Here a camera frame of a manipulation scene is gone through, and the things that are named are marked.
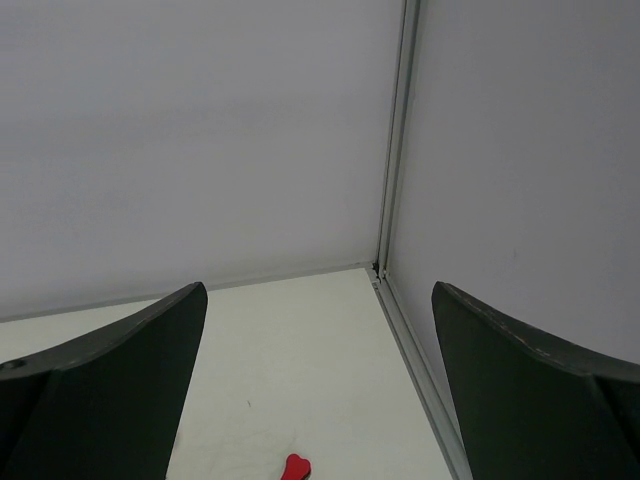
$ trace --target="small red piece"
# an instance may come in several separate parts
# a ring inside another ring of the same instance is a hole
[[[284,473],[280,480],[306,480],[311,476],[311,462],[292,453],[287,457]]]

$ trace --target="red object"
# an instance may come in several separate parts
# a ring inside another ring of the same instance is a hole
[[[292,453],[287,457],[284,473],[280,480],[306,480],[311,475],[311,462]]]

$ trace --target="white panel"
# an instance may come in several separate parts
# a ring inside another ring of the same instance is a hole
[[[391,277],[440,380],[436,280],[640,362],[640,3],[425,13]]]
[[[371,260],[397,0],[4,0],[2,315]]]

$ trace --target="white surface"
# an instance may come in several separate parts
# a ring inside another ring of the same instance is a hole
[[[398,0],[2,0],[2,317],[372,261]]]
[[[430,0],[392,280],[640,362],[640,2]]]
[[[147,303],[0,324],[1,360]],[[364,270],[209,293],[169,480],[450,480]]]

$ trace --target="vertical metal strip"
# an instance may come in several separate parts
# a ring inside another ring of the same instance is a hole
[[[447,411],[446,404],[438,392],[432,369],[426,357],[422,355],[420,345],[412,334],[411,326],[400,310],[393,288],[386,279],[378,279],[373,287],[418,397],[429,418],[433,433],[451,472],[451,477],[453,480],[472,480],[471,468],[467,461],[462,439],[456,430],[455,421]]]
[[[405,0],[398,50],[395,94],[391,111],[391,129],[387,148],[387,168],[382,199],[382,218],[378,237],[377,273],[384,278],[389,258],[393,213],[396,203],[398,172],[402,158],[402,140],[407,117],[413,56],[418,32],[421,0]]]

